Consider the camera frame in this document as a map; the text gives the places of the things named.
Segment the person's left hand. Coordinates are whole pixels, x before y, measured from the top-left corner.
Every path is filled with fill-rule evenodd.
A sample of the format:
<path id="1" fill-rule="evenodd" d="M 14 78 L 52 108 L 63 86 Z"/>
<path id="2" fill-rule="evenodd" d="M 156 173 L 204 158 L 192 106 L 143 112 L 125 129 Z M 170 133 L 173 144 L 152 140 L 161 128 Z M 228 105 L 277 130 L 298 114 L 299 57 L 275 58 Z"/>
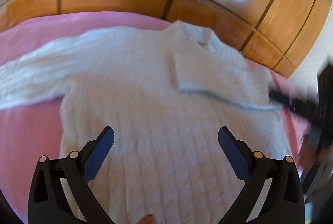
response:
<path id="1" fill-rule="evenodd" d="M 156 219 L 153 214 L 148 214 L 137 222 L 137 224 L 155 224 L 155 223 Z"/>

